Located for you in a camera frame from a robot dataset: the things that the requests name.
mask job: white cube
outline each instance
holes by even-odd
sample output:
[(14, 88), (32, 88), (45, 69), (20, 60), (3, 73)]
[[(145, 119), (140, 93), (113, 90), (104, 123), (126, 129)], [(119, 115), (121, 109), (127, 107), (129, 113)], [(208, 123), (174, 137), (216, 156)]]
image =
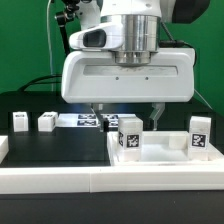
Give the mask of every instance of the white cube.
[(26, 112), (13, 113), (13, 128), (14, 132), (28, 131), (28, 116)]
[(118, 119), (117, 156), (122, 162), (141, 158), (143, 122), (137, 117)]
[(38, 130), (40, 132), (52, 132), (56, 127), (57, 112), (45, 112), (38, 118)]
[(211, 118), (195, 117), (190, 121), (188, 157), (189, 159), (208, 160)]

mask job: white base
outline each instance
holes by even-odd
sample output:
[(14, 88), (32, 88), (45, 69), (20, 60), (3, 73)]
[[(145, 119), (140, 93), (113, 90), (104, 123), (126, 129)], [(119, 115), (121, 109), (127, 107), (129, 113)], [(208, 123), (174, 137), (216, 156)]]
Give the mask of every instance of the white base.
[[(108, 134), (108, 146), (115, 135)], [(160, 133), (154, 140), (165, 143), (166, 136)], [(184, 150), (172, 150), (168, 153), (167, 147), (157, 147), (154, 157), (150, 153), (151, 162), (119, 163), (113, 167), (1, 168), (0, 194), (224, 190), (224, 159), (213, 146), (209, 148), (210, 161), (189, 161)]]
[[(174, 147), (174, 137), (180, 148)], [(139, 161), (120, 162), (117, 149), (117, 132), (110, 132), (107, 139), (107, 148), (112, 166), (161, 166), (161, 165), (224, 165), (224, 155), (209, 144), (208, 149), (198, 152), (196, 159), (188, 153), (188, 132), (143, 132), (143, 146)]]

